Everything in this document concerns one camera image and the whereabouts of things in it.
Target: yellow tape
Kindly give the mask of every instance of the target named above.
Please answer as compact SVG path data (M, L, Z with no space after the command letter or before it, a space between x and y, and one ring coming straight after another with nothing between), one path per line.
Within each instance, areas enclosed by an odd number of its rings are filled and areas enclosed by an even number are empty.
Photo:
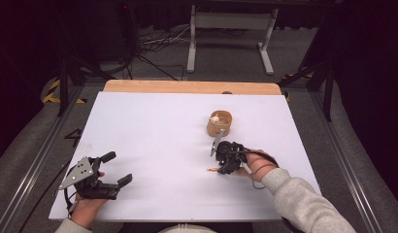
M60 79L56 78L56 80L51 84L48 94L45 96L45 98L42 100L43 103L55 103L55 104L60 104L60 98L53 98L54 91L57 89L57 87L60 85ZM76 101L77 104L85 104L87 102L87 99L78 99Z

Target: brown object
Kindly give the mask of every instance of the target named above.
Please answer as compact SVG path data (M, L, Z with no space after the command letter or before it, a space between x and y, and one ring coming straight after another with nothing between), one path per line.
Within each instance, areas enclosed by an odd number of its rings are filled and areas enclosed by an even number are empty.
M144 92L144 93L206 93L221 94L229 91L233 94L282 95L275 83L230 83L230 82L181 82L181 81L141 81L110 80L103 91Z
M217 170L219 170L219 168L208 168L207 170L208 170L208 172L217 172Z
M218 121L215 122L213 117L218 117ZM224 129L225 131L223 136L227 136L230 132L232 120L232 115L229 112L223 110L214 111L208 120L208 134L212 137L216 137L219 134L220 129Z

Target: gray sleeve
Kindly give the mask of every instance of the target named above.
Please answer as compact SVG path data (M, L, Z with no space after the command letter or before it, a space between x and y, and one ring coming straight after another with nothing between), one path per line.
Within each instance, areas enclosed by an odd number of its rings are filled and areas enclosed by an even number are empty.
M355 232L336 208L315 193L305 180L291 178L281 168L269 172L262 183L274 196L277 212L304 232Z
M91 231L77 225L69 218L65 218L55 233L91 233Z

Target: table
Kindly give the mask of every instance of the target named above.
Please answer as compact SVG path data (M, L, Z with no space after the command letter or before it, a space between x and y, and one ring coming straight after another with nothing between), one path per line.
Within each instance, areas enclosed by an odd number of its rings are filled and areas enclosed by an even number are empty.
M220 94L223 91L233 94ZM101 165L107 174L102 181L116 183L128 173L134 179L117 200L104 206L98 219L280 219L267 189L254 189L247 177L207 171L217 162L210 157L214 138L207 134L206 125L212 111L219 109L233 116L231 132L222 140L268 151L291 175L307 180L320 193L276 84L109 81L98 94L71 166L83 156L114 150L117 157ZM50 219L63 219L66 214L59 192Z

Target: human hand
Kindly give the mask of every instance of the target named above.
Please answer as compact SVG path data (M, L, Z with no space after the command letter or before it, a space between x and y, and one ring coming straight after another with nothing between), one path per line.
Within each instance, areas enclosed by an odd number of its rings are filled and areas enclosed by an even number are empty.
M254 150L254 151L266 153L263 150ZM247 165L250 167L251 174L249 174L244 168L237 170L237 173L240 175L247 175L252 180L259 182L259 183L262 181L263 177L266 174L268 174L270 171L272 171L278 167L273 162L255 154L255 153L247 154L247 160L248 160Z
M99 172L99 177L103 176L105 176L105 173ZM78 203L72 213L71 220L77 225L89 229L97 213L108 202L108 199L85 199L76 194L76 201Z

